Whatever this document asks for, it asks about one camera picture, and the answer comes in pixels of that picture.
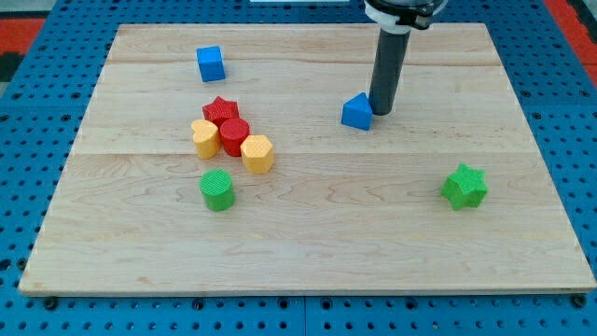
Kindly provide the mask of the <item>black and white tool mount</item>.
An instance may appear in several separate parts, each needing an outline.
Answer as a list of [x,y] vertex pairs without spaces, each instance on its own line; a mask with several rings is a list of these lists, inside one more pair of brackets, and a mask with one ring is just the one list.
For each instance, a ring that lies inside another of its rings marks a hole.
[[426,30],[448,5],[448,0],[365,0],[365,14],[389,34]]

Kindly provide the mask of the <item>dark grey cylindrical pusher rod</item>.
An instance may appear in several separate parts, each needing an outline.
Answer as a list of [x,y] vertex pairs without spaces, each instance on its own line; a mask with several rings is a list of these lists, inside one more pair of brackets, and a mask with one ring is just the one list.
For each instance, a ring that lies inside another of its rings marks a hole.
[[390,34],[380,30],[368,100],[376,116],[388,115],[394,106],[410,33]]

